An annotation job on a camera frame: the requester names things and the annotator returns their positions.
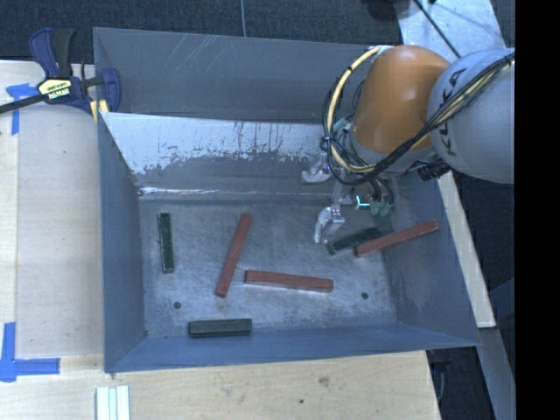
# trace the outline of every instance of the black mat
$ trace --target black mat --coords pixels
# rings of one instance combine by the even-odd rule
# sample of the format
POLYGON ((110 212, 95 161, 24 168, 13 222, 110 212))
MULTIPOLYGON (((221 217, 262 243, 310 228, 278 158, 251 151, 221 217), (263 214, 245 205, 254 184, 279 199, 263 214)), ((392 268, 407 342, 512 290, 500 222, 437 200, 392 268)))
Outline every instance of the black mat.
POLYGON ((94 62, 94 26, 242 35, 240 0, 0 0, 0 57, 30 56, 37 30, 74 28, 70 60, 94 62))
MULTIPOLYGON (((324 42, 401 43, 387 0, 243 0, 253 37, 324 42)), ((75 63, 93 63, 94 26, 242 36, 241 0, 0 0, 0 58, 30 58, 37 30, 74 28, 75 63)))
POLYGON ((389 0, 244 0, 250 37, 342 44, 402 43, 389 0))

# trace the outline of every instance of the black cable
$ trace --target black cable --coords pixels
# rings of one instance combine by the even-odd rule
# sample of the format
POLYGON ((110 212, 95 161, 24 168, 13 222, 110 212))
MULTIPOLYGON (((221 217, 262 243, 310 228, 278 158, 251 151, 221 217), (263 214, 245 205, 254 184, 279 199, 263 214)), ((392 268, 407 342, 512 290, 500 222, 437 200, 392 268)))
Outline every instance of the black cable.
POLYGON ((455 49, 455 47, 452 45, 452 43, 450 42, 450 40, 444 35, 444 32, 441 31, 439 29, 438 24, 436 24, 436 22, 434 21, 433 18, 431 18, 430 14, 428 14, 428 11, 426 11, 426 9, 422 6, 422 4, 420 3, 420 0, 414 0, 414 3, 416 3, 416 6, 418 8, 420 8, 420 11, 423 12, 423 14, 426 16, 426 18, 430 21, 431 25, 436 29, 436 31, 439 33, 439 35, 441 36, 441 39, 444 40, 444 42, 447 44, 447 46, 449 46, 451 48, 451 51, 453 52, 453 54, 455 54, 455 56, 457 56, 458 58, 461 57, 461 55, 459 54, 459 52, 455 49))

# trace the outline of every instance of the wooden board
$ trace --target wooden board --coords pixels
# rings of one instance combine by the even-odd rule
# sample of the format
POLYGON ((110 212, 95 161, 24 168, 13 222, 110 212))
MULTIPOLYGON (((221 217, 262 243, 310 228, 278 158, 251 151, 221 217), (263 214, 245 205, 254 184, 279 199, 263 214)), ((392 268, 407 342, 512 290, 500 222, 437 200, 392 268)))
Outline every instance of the wooden board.
POLYGON ((55 376, 0 383, 0 418, 95 418, 95 389, 128 385, 130 418, 438 420, 426 355, 104 374, 102 357, 62 360, 55 376))

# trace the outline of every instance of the yellow object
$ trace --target yellow object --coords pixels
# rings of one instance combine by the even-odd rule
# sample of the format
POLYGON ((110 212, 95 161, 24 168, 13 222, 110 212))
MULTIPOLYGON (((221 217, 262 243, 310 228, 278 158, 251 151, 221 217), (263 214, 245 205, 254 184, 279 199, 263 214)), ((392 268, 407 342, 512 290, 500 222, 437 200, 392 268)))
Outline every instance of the yellow object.
POLYGON ((103 112, 110 112, 109 105, 106 100, 93 100, 89 103, 91 107, 91 113, 94 116, 94 121, 97 123, 97 111, 102 110, 103 112))
MULTIPOLYGON (((385 50, 367 73, 353 119, 353 135, 367 150, 389 154, 415 136, 427 121, 431 90, 450 65, 417 45, 385 50)), ((412 151, 431 146, 426 137, 412 151)))

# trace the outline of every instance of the blue clamp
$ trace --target blue clamp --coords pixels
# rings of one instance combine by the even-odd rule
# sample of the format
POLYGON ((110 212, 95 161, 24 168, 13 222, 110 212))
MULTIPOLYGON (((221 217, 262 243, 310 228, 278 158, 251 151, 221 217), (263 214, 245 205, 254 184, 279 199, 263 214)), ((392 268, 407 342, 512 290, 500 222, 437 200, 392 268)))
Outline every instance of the blue clamp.
MULTIPOLYGON (((8 86, 6 92, 17 101, 21 98, 26 98, 28 96, 38 95, 39 92, 34 86, 30 86, 28 83, 17 84, 16 86, 8 86)), ((19 132, 19 109, 14 110, 14 114, 11 118, 11 134, 15 136, 19 132)))
MULTIPOLYGON (((88 96, 88 85, 91 81, 72 76, 72 68, 68 62, 68 47, 71 42, 73 30, 53 30, 53 28, 43 28, 34 33, 29 40, 29 48, 33 60, 37 62, 45 72, 45 79, 61 78, 71 81, 73 93, 64 99, 45 99, 48 104, 65 104, 73 108, 83 110, 92 115, 92 98, 88 96)), ((121 102, 121 83, 118 72, 114 68, 103 68, 101 70, 102 82, 95 84, 104 85, 104 97, 108 107, 112 112, 117 111, 121 102)))
POLYGON ((57 375, 60 373, 60 358, 38 360, 15 359, 16 323, 3 326, 2 355, 0 357, 0 382, 14 382, 18 376, 57 375))

